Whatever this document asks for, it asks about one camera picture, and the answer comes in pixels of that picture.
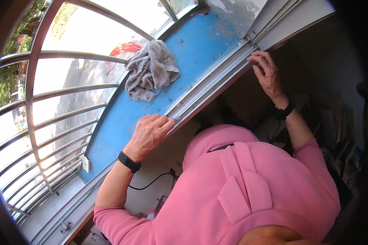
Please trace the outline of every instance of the wrist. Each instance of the wrist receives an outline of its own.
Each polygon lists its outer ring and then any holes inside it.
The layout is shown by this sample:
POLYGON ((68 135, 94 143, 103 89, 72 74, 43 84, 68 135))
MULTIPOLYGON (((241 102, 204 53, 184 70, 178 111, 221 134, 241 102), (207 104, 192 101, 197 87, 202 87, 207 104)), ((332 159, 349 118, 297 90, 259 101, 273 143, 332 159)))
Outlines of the wrist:
POLYGON ((285 110, 289 105, 289 99, 285 94, 272 97, 271 100, 273 101, 274 105, 280 110, 285 110))
POLYGON ((140 150, 136 147, 136 146, 134 146, 134 145, 132 145, 132 144, 130 144, 130 143, 128 143, 125 147, 124 147, 124 149, 123 149, 123 153, 129 158, 129 159, 131 159, 132 161, 134 161, 134 162, 137 162, 137 161, 143 161, 143 159, 144 159, 144 156, 143 156, 143 154, 140 152, 140 150))

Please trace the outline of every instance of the pink sweatshirt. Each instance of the pink sweatshirt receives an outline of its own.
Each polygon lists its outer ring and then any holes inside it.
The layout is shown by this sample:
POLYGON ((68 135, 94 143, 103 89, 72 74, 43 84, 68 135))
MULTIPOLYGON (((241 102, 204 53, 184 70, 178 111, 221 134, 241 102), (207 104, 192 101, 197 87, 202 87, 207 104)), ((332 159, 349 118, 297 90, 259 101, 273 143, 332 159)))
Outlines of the pink sweatshirt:
POLYGON ((245 128, 218 125, 191 141, 183 170, 154 220, 96 207, 99 230, 114 245, 231 245, 252 228, 283 225, 320 242, 341 208, 315 139, 292 158, 245 128))

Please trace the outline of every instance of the gray towel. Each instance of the gray towel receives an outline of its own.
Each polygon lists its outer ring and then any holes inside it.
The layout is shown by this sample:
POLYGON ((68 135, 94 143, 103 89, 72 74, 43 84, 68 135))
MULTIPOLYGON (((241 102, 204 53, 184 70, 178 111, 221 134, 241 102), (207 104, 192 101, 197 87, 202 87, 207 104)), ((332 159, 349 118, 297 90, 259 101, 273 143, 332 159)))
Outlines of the gray towel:
POLYGON ((180 75, 172 52, 161 40, 151 40, 132 56, 126 69, 133 71, 126 82, 127 95, 133 100, 151 101, 152 89, 168 86, 180 75))

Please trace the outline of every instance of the metal bracket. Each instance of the metal bracket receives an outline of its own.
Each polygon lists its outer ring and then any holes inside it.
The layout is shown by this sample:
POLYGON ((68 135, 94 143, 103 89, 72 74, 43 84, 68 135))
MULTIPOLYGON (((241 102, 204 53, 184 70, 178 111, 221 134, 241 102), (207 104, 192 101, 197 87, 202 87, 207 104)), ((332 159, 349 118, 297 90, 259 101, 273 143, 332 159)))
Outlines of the metal bracket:
POLYGON ((61 234, 64 234, 66 231, 68 231, 72 226, 72 222, 69 221, 69 222, 63 222, 61 224, 61 229, 60 229, 60 232, 61 234))

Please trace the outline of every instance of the power cord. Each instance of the power cord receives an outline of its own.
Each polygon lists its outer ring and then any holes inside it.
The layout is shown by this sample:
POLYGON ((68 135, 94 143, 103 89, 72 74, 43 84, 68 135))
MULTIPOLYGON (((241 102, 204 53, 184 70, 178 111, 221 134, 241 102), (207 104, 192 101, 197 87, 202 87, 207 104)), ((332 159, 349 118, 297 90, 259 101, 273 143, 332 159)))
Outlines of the power cord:
POLYGON ((147 186, 145 186, 143 188, 135 188, 135 187, 132 187, 131 185, 129 185, 129 187, 131 187, 132 189, 135 189, 135 190, 144 190, 147 187, 149 187, 152 183, 154 183, 157 179, 159 179, 161 176, 166 175, 166 174, 170 174, 173 177, 173 183, 172 183, 172 190, 173 190, 173 186, 174 186, 175 180, 178 180, 178 178, 180 176, 177 176, 176 175, 176 171, 174 171, 174 169, 172 169, 172 168, 170 168, 170 171, 168 173, 160 174, 155 180, 153 180, 150 184, 148 184, 147 186))

